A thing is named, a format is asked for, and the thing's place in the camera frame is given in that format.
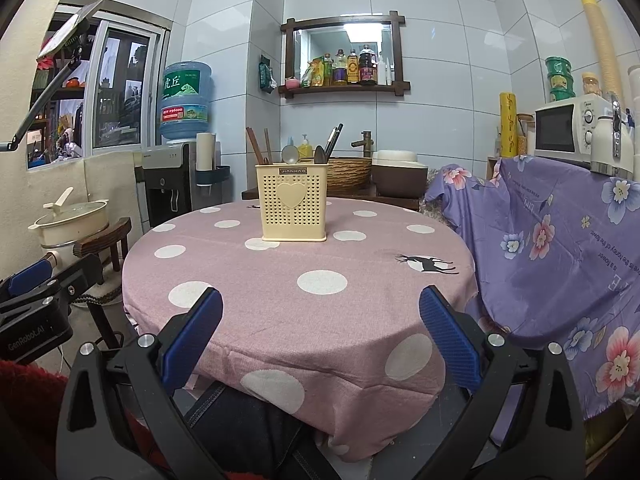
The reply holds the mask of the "large steel spoon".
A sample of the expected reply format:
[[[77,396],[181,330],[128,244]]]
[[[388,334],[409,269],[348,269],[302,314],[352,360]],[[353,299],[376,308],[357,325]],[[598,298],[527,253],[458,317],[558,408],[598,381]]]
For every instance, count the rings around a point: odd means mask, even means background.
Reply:
[[[314,163],[323,165],[328,162],[328,156],[326,156],[326,150],[322,145],[317,145],[314,149]]]

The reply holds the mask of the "slim steel spoon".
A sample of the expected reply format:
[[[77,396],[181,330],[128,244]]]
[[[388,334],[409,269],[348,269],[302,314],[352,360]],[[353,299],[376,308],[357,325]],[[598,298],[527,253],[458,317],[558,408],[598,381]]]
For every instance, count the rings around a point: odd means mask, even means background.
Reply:
[[[282,162],[286,164],[297,164],[299,161],[299,152],[295,145],[288,144],[281,151]]]

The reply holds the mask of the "dark chopstick gold band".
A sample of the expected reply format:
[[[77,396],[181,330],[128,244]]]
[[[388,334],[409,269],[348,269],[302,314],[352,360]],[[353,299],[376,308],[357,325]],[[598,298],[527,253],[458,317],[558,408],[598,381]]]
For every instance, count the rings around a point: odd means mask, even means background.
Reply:
[[[326,160],[326,162],[328,162],[329,158],[331,157],[335,143],[337,141],[337,138],[340,136],[342,128],[342,124],[338,124],[337,126],[335,126],[329,135],[329,139],[326,141],[326,148],[324,149],[324,159]]]

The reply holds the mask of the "cream pot with lid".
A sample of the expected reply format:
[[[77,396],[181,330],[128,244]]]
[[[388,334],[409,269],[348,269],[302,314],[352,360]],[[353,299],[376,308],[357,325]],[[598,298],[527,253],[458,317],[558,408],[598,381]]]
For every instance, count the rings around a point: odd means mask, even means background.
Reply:
[[[28,227],[42,248],[74,244],[108,227],[108,200],[71,204],[73,190],[70,186],[55,202],[44,204],[46,213]]]

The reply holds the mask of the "purple floral cloth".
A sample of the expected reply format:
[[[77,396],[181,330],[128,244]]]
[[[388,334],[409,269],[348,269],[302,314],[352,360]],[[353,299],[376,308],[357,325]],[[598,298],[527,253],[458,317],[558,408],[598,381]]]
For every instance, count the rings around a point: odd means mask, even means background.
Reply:
[[[516,156],[487,180],[446,166],[425,199],[474,258],[480,326],[557,342],[585,418],[638,394],[638,182]]]

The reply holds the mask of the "grey water dispenser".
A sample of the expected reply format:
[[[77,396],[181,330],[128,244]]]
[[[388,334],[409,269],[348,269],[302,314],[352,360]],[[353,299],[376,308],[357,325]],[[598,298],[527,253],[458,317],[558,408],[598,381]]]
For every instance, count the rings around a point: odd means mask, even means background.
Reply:
[[[220,204],[230,167],[197,170],[196,143],[189,141],[143,152],[137,175],[144,184],[150,227],[155,228],[182,214]]]

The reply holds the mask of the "pink polka dot tablecloth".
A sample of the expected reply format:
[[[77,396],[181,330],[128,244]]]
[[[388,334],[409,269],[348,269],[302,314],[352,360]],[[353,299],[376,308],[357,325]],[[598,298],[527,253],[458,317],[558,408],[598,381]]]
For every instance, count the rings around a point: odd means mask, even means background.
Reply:
[[[442,391],[420,293],[435,286],[463,310],[475,266],[448,226],[390,205],[334,198],[326,232],[267,242],[255,203],[208,207],[144,234],[122,292],[139,330],[156,333],[217,289],[224,314],[196,372],[317,428],[356,462],[420,422]]]

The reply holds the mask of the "blue water jug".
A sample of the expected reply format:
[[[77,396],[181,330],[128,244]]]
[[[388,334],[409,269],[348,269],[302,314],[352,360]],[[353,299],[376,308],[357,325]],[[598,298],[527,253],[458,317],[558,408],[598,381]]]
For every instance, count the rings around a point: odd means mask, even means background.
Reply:
[[[195,139],[209,130],[212,70],[202,62],[178,62],[163,72],[158,131],[166,142]]]

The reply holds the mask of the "white electric kettle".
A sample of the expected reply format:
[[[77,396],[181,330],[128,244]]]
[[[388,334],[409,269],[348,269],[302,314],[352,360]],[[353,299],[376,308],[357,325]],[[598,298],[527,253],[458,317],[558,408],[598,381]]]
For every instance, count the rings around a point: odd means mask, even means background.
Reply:
[[[634,141],[623,121],[620,98],[606,94],[608,108],[597,119],[591,136],[590,171],[625,180],[634,178]]]

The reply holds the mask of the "brass faucet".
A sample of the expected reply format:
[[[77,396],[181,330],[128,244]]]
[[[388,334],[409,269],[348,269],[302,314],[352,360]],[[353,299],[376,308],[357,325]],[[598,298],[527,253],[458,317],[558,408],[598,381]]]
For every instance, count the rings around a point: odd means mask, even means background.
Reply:
[[[362,156],[364,158],[371,158],[373,154],[374,141],[372,139],[372,132],[370,130],[363,130],[361,133],[361,139],[352,142],[352,148],[361,148]]]

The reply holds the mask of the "green stacked cups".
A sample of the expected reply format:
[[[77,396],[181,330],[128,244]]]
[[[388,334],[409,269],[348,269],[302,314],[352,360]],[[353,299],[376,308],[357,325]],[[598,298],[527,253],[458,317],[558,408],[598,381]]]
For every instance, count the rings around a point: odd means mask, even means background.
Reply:
[[[548,56],[544,60],[547,69],[550,99],[561,101],[575,97],[574,79],[570,61],[562,56]]]

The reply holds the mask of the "dark soy sauce bottle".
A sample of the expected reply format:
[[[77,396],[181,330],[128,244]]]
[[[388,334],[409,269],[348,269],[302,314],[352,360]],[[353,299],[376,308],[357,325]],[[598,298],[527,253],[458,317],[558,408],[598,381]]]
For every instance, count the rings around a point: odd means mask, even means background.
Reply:
[[[358,70],[359,82],[363,86],[375,86],[378,83],[378,59],[368,44],[360,51]]]

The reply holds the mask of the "yellow oil bottle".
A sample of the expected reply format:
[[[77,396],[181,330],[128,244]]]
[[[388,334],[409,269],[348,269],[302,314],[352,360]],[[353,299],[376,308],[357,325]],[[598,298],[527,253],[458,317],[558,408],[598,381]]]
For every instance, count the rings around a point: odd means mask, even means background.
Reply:
[[[359,84],[359,58],[355,49],[347,57],[346,74],[348,84]]]

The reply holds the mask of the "window with frame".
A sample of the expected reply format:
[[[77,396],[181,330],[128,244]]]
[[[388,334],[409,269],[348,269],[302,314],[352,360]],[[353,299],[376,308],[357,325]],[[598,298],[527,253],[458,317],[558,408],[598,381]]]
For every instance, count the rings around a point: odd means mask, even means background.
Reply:
[[[27,167],[160,144],[157,105],[171,24],[113,0],[61,0],[44,35],[53,38],[83,6],[96,10],[85,31],[38,62],[32,100],[79,53],[79,64],[35,116],[26,136]]]

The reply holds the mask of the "dark wooden wall shelf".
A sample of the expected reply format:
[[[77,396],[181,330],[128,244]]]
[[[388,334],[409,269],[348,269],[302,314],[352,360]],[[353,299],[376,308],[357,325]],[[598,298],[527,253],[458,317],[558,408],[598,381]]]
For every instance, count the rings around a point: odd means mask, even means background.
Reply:
[[[405,24],[406,18],[396,11],[305,21],[289,18],[281,25],[284,81],[279,87],[280,96],[292,99],[299,94],[339,91],[377,91],[404,96],[410,90],[402,58],[401,27]],[[348,84],[347,57],[355,49],[359,58],[365,44],[378,59],[378,83],[375,86]]]

